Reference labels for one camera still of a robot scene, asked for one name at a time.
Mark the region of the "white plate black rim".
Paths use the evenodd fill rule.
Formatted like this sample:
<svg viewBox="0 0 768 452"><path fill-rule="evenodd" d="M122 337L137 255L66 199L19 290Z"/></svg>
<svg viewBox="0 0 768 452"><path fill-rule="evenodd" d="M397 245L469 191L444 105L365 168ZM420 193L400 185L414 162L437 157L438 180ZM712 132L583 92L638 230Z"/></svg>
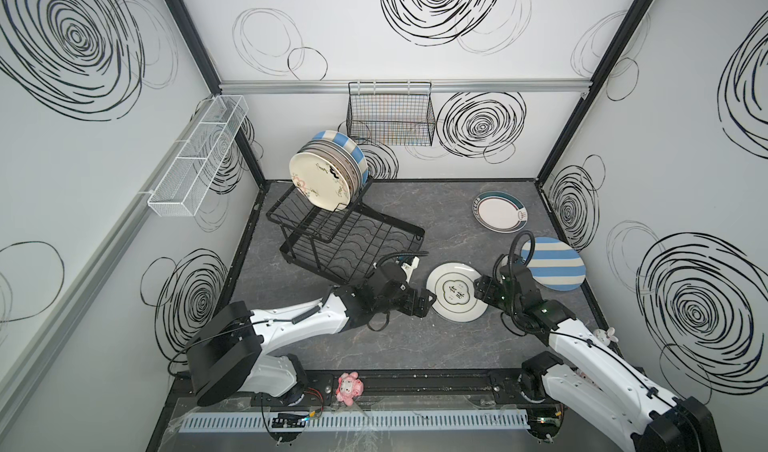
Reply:
<svg viewBox="0 0 768 452"><path fill-rule="evenodd" d="M436 296L434 311L446 320L468 323L479 319L488 305L475 297L481 274L467 264L448 262L437 266L427 278L426 288Z"/></svg>

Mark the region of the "black wire dish rack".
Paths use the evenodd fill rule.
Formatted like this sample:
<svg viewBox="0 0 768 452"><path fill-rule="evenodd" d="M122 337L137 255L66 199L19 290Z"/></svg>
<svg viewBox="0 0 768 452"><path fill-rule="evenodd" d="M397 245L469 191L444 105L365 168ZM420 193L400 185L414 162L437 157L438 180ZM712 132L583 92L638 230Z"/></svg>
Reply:
<svg viewBox="0 0 768 452"><path fill-rule="evenodd" d="M334 212L312 205L295 187L285 192L266 217L281 229L286 262L343 285L362 279L382 256L420 250L424 229L365 204L370 188Z"/></svg>

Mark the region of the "cream floral plate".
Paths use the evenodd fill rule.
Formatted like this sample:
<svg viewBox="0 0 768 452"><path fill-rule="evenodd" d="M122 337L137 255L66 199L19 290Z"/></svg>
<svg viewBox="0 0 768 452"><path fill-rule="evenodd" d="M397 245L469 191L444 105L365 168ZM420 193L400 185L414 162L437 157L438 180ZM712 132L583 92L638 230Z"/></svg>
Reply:
<svg viewBox="0 0 768 452"><path fill-rule="evenodd" d="M309 202L326 211L341 211L350 203L350 188L341 171L310 152L295 154L289 162L294 186Z"/></svg>

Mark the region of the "sunburst plate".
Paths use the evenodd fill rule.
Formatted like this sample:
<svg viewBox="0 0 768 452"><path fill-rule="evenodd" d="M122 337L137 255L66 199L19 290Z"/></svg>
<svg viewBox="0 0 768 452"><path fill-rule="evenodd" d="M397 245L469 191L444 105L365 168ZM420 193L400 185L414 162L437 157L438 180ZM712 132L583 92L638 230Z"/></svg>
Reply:
<svg viewBox="0 0 768 452"><path fill-rule="evenodd" d="M356 167L354 159L340 149L335 144L329 142L310 142L300 149L300 152L324 152L326 155L334 158L340 167L345 171L347 183L350 187L350 196L355 198L362 185L359 170Z"/></svg>

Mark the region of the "blue striped plate front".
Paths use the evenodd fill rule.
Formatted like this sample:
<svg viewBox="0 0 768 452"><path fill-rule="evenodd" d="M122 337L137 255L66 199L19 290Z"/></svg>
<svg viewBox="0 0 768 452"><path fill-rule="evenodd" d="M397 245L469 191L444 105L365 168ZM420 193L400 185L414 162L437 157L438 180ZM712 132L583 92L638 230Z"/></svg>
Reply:
<svg viewBox="0 0 768 452"><path fill-rule="evenodd" d="M360 149L358 144L353 139L349 138L348 136L346 136L341 132L328 130L328 131L317 133L312 138L312 141L324 141L324 142L332 143L332 144L335 144L337 147L345 150L346 153L356 163L356 166L361 176L361 185L364 186L368 182L369 167L368 167L367 159L363 151Z"/></svg>

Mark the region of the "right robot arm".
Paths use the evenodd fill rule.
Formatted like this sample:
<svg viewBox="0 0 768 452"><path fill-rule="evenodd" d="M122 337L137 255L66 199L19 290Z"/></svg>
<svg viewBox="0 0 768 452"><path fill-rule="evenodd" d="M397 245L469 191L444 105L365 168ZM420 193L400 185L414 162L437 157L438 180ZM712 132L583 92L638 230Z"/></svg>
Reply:
<svg viewBox="0 0 768 452"><path fill-rule="evenodd" d="M563 404L623 451L721 450L713 414L701 401L681 398L631 366L569 308L544 299L526 267L482 276L473 291L547 348L521 367L526 400Z"/></svg>

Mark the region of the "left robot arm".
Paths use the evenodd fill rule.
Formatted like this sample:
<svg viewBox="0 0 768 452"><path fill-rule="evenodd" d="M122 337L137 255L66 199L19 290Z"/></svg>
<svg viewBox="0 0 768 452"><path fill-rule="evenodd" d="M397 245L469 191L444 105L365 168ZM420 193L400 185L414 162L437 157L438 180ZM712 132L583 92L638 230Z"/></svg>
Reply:
<svg viewBox="0 0 768 452"><path fill-rule="evenodd" d="M242 301L225 306L181 350L197 405L212 406L237 393L298 402L309 385L305 370L296 355L277 357L275 350L369 326L379 314L426 317L436 296L410 283L422 256L388 254L362 280L335 285L314 301L273 309L250 310Z"/></svg>

